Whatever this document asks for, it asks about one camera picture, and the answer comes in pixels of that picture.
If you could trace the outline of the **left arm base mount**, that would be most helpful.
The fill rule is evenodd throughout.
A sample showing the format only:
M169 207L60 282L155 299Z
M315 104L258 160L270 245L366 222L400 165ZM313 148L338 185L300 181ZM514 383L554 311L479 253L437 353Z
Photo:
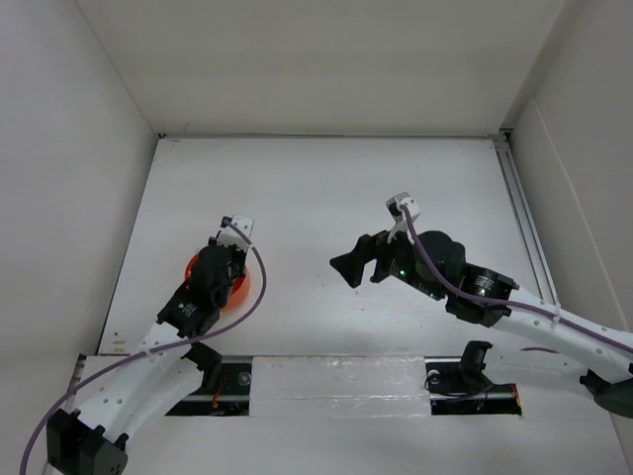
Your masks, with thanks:
M229 358L215 386L205 385L178 402L167 417L246 417L249 415L252 359Z

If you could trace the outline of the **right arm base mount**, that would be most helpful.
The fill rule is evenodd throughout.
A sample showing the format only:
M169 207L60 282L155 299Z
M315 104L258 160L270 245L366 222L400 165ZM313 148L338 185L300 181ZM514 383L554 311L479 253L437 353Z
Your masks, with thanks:
M518 391L513 384L496 385L488 380L468 382L458 371L458 362L425 364L424 389L433 416L521 416Z

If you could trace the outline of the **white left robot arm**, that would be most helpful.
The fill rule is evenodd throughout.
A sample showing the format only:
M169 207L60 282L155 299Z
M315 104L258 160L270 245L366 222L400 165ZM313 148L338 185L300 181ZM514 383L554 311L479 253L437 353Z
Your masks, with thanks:
M106 372L112 375L76 409L67 411L58 401L46 413L40 428L48 465L61 474L120 474L141 429L187 395L220 385L223 357L206 341L215 335L212 327L235 283L246 275L250 248L247 240L210 238L136 353L80 382L83 389Z

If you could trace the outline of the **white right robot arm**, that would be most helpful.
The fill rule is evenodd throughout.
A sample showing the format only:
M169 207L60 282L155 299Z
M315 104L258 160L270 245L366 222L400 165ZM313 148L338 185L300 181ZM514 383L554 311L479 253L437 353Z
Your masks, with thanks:
M373 262L371 281L394 277L435 301L462 322L511 333L530 346L510 352L471 340L447 372L434 370L426 387L445 398L474 397L494 385L531 384L575 393L624 418L632 416L632 336L556 312L513 279L470 264L462 243L440 231L418 235L382 231L361 236L330 266L358 287Z

